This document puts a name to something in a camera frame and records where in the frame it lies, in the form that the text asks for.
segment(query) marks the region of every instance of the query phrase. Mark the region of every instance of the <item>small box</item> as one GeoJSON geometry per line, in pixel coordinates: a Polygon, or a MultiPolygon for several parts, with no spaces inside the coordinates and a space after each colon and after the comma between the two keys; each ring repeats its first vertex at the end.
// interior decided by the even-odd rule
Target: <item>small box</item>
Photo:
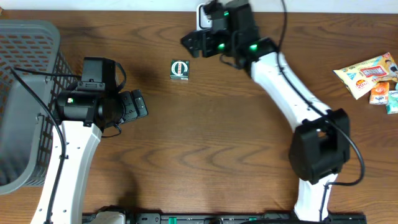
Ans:
{"type": "Polygon", "coordinates": [[[390,83],[379,82],[371,90],[371,97],[369,103],[373,105],[388,104],[388,94],[390,90],[390,83]]]}
{"type": "Polygon", "coordinates": [[[172,60],[170,68],[170,78],[173,80],[189,79],[189,61],[188,60],[172,60]]]}
{"type": "Polygon", "coordinates": [[[386,105],[387,114],[398,113],[398,91],[389,92],[388,104],[386,105]]]}

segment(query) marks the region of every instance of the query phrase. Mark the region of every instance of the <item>orange package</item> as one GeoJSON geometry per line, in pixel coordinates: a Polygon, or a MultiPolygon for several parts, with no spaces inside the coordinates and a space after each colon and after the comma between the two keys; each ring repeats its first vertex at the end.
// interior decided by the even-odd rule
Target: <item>orange package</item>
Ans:
{"type": "Polygon", "coordinates": [[[369,103],[372,105],[386,105],[388,103],[388,91],[390,83],[379,82],[371,90],[371,98],[369,103]]]}

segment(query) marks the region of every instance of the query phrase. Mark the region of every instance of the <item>white wall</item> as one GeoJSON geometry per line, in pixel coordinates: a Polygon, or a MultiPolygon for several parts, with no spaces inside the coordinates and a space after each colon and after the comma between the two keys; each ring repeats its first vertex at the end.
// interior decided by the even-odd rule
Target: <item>white wall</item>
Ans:
{"type": "MultiPolygon", "coordinates": [[[[194,11],[207,0],[0,0],[4,9],[194,11]]],[[[251,0],[257,12],[280,12],[280,0],[251,0]]],[[[286,0],[289,12],[398,13],[398,0],[286,0]]]]}

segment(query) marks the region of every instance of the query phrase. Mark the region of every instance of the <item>wire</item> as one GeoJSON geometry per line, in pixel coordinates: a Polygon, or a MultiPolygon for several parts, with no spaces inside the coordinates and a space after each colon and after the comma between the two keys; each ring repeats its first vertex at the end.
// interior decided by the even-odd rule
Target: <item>wire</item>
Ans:
{"type": "Polygon", "coordinates": [[[68,87],[65,89],[67,91],[73,91],[77,88],[77,82],[73,82],[71,84],[68,85],[68,87]]]}
{"type": "Polygon", "coordinates": [[[117,89],[116,89],[116,90],[117,90],[117,93],[119,93],[119,92],[124,88],[124,86],[125,86],[125,84],[126,84],[127,76],[126,76],[126,72],[124,71],[122,65],[121,65],[119,62],[116,62],[116,66],[120,69],[120,71],[122,72],[123,77],[124,77],[123,82],[120,83],[120,85],[119,85],[119,86],[117,87],[117,89]]]}
{"type": "Polygon", "coordinates": [[[122,133],[122,129],[120,128],[120,126],[119,125],[117,125],[117,124],[114,124],[113,125],[118,131],[119,131],[119,133],[117,133],[117,134],[114,134],[114,135],[112,135],[112,136],[102,136],[102,138],[111,138],[111,137],[115,137],[115,136],[118,136],[118,135],[120,135],[121,133],[122,133]]]}
{"type": "Polygon", "coordinates": [[[34,74],[34,75],[46,75],[46,76],[51,76],[51,77],[81,78],[81,76],[79,76],[79,75],[52,74],[52,73],[47,73],[47,72],[38,72],[38,71],[23,69],[23,68],[19,68],[19,67],[14,67],[14,69],[17,70],[17,71],[20,71],[20,72],[27,72],[27,73],[31,73],[31,74],[34,74]]]}
{"type": "Polygon", "coordinates": [[[46,216],[46,221],[45,223],[52,223],[51,222],[51,215],[52,215],[52,207],[54,204],[54,199],[55,199],[55,194],[57,193],[57,188],[58,188],[58,183],[60,180],[61,176],[61,171],[63,167],[63,163],[65,161],[65,156],[66,156],[66,144],[65,144],[65,139],[63,138],[63,135],[61,133],[61,129],[57,125],[57,122],[55,121],[55,118],[53,114],[51,113],[50,109],[45,105],[45,103],[36,95],[36,93],[18,76],[18,74],[11,69],[11,73],[14,75],[14,78],[33,96],[33,98],[39,103],[39,105],[43,108],[43,110],[48,114],[48,116],[51,119],[51,122],[53,122],[55,129],[58,132],[60,142],[61,142],[61,155],[60,155],[60,163],[58,165],[58,171],[55,176],[54,180],[54,185],[51,191],[51,196],[49,200],[49,206],[47,208],[47,216],[46,216]]]}
{"type": "Polygon", "coordinates": [[[236,69],[240,69],[240,68],[239,68],[237,65],[235,65],[234,63],[225,61],[225,60],[224,60],[224,56],[225,56],[225,54],[221,54],[221,55],[220,55],[220,62],[221,62],[221,63],[224,63],[224,64],[229,65],[229,66],[231,66],[231,67],[234,67],[234,68],[236,68],[236,69]]]}
{"type": "Polygon", "coordinates": [[[286,9],[286,4],[284,0],[280,0],[282,2],[282,7],[284,10],[284,25],[282,28],[282,33],[280,35],[280,39],[279,39],[279,44],[278,44],[278,48],[277,48],[277,63],[278,63],[278,67],[279,70],[281,72],[281,74],[284,76],[284,78],[286,79],[287,83],[293,88],[293,90],[298,94],[299,97],[301,97],[301,99],[303,99],[303,101],[312,109],[314,110],[317,114],[319,114],[322,118],[325,119],[325,121],[332,126],[333,128],[335,128],[339,133],[341,133],[341,135],[343,135],[344,138],[347,139],[347,141],[349,142],[349,144],[353,147],[357,157],[358,157],[358,161],[361,165],[361,173],[358,177],[357,180],[353,181],[353,182],[348,182],[348,183],[344,183],[344,182],[328,182],[325,184],[325,190],[323,192],[323,197],[322,197],[322,202],[321,202],[321,208],[320,208],[320,222],[322,222],[323,218],[322,218],[322,211],[323,211],[323,207],[325,206],[325,200],[326,200],[326,193],[327,190],[329,189],[330,185],[338,185],[338,186],[354,186],[359,184],[364,176],[365,176],[365,163],[363,161],[363,157],[361,155],[361,152],[359,151],[358,147],[355,145],[354,141],[339,127],[337,126],[337,124],[335,124],[332,120],[330,120],[325,114],[323,114],[318,108],[316,108],[315,106],[312,105],[311,101],[308,101],[302,94],[301,92],[298,91],[298,89],[296,89],[296,87],[293,85],[293,83],[287,78],[286,74],[284,73],[284,68],[280,65],[280,52],[282,49],[282,44],[283,41],[285,39],[285,34],[286,34],[286,30],[287,30],[287,9],[286,9]]]}

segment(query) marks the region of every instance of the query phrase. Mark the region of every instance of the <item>small green box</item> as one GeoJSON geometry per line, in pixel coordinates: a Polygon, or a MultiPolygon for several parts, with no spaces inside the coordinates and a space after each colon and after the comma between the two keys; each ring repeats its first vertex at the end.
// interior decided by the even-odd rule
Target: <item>small green box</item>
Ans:
{"type": "Polygon", "coordinates": [[[189,61],[188,60],[172,60],[170,68],[170,78],[173,80],[189,79],[189,61]]]}

